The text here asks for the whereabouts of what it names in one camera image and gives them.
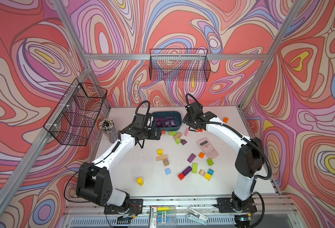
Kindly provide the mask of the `purple long brick front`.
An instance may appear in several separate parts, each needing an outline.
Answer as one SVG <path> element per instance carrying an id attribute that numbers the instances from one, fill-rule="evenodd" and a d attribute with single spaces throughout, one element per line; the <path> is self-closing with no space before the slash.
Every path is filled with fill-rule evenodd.
<path id="1" fill-rule="evenodd" d="M 191 166 L 188 166 L 187 168 L 185 168 L 184 170 L 183 170 L 183 174 L 184 174 L 184 176 L 187 176 L 190 172 L 192 171 L 192 167 Z"/>

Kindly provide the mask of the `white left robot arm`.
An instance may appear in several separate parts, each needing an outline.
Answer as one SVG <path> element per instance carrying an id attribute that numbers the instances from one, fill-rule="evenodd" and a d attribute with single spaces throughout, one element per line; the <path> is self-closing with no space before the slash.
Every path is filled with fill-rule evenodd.
<path id="1" fill-rule="evenodd" d="M 152 127 L 152 122 L 151 113 L 135 114 L 132 123 L 118 132 L 118 139 L 102 156 L 85 162 L 79 169 L 76 196 L 99 206 L 112 205 L 126 211 L 130 196 L 113 187 L 109 170 L 136 145 L 143 148 L 145 140 L 160 140 L 161 132 Z"/>

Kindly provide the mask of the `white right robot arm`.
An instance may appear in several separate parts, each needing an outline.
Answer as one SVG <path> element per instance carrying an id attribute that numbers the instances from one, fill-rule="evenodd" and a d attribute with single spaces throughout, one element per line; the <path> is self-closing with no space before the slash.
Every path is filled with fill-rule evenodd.
<path id="1" fill-rule="evenodd" d="M 188 103 L 185 109 L 187 114 L 183 123 L 189 128 L 208 131 L 235 150 L 238 179 L 232 197 L 238 201 L 251 198 L 257 179 L 269 180 L 272 177 L 272 168 L 263 152 L 262 141 L 239 133 L 212 112 L 204 113 L 203 105 L 197 101 Z"/>

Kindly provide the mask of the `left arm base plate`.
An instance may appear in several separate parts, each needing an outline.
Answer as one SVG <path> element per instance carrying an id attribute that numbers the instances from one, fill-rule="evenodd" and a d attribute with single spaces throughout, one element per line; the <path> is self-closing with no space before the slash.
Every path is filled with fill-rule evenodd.
<path id="1" fill-rule="evenodd" d="M 139 215 L 142 213 L 143 199 L 132 198 L 127 199 L 122 206 L 115 206 L 112 204 L 106 205 L 104 209 L 105 215 Z"/>

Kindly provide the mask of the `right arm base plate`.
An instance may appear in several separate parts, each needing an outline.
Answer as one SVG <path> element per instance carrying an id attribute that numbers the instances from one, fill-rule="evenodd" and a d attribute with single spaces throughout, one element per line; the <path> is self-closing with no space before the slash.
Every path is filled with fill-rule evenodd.
<path id="1" fill-rule="evenodd" d="M 237 197 L 233 198 L 217 198 L 214 207 L 218 208 L 220 213 L 251 213 L 257 212 L 256 204 L 252 197 L 241 200 Z"/>

